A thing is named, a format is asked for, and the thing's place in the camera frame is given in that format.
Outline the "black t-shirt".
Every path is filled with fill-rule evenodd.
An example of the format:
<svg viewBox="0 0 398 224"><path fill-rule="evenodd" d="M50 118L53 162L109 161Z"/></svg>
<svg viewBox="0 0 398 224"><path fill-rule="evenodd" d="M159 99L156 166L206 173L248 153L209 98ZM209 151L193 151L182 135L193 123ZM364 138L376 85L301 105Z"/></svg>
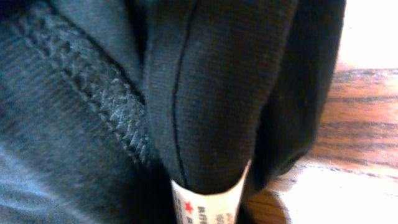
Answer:
<svg viewBox="0 0 398 224"><path fill-rule="evenodd" d="M175 223L312 148L346 3L2 1L1 222Z"/></svg>

